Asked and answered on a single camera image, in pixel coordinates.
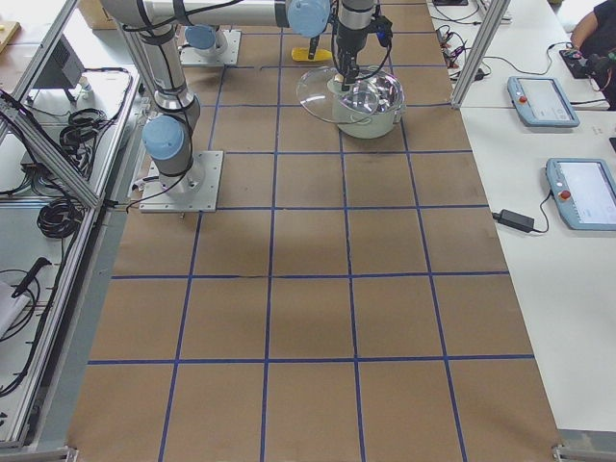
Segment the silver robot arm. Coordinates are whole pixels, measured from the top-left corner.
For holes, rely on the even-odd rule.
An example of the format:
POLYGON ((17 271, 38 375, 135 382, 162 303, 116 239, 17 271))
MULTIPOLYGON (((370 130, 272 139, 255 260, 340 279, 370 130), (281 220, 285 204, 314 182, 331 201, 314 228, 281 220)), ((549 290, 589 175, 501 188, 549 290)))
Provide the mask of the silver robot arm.
MULTIPOLYGON (((185 42, 179 47, 184 67, 223 67, 236 65, 239 58, 242 32, 224 30, 207 25, 184 28, 185 42)), ((295 47, 291 57, 297 63, 323 63, 332 53, 319 47, 319 39, 312 38, 308 47, 295 47)))
POLYGON ((161 112, 145 125, 142 141, 159 171, 164 192, 192 193, 206 173, 196 164, 193 130, 200 117, 195 95, 186 82, 177 49, 175 28, 192 30, 219 25, 276 26, 310 40, 332 31, 333 65, 319 98, 301 102, 311 114, 329 108, 323 121, 354 128, 377 112, 372 84, 377 70, 360 67, 357 58, 369 35, 392 47, 392 23, 373 1, 106 1, 104 9, 133 39, 143 58, 141 75, 154 84, 161 112))

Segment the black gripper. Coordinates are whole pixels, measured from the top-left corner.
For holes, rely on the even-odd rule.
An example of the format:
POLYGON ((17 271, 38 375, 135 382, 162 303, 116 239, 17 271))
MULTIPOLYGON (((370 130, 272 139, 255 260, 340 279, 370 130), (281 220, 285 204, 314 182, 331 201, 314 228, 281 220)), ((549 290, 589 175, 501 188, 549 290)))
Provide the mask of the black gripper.
MULTIPOLYGON (((385 16, 376 1, 344 0, 336 9, 334 34, 337 70, 341 72, 341 91, 349 91, 359 73, 358 54, 366 45, 368 35, 376 34, 382 47, 391 49, 392 21, 385 16)), ((310 38, 308 60, 314 61, 320 37, 310 38)))

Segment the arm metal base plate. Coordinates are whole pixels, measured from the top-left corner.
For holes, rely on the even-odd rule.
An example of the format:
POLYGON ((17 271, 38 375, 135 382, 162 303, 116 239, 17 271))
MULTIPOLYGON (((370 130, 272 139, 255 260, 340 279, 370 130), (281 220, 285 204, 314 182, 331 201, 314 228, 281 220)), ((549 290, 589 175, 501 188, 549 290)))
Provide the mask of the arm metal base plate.
POLYGON ((153 161, 148 175, 157 179, 144 184, 144 200, 137 206, 144 213, 214 212, 222 172, 222 151, 197 151, 192 168, 175 184, 175 179, 160 176, 153 161))
POLYGON ((242 32, 207 25, 189 26, 184 30, 185 43, 180 47, 183 67, 223 67, 236 65, 242 32))

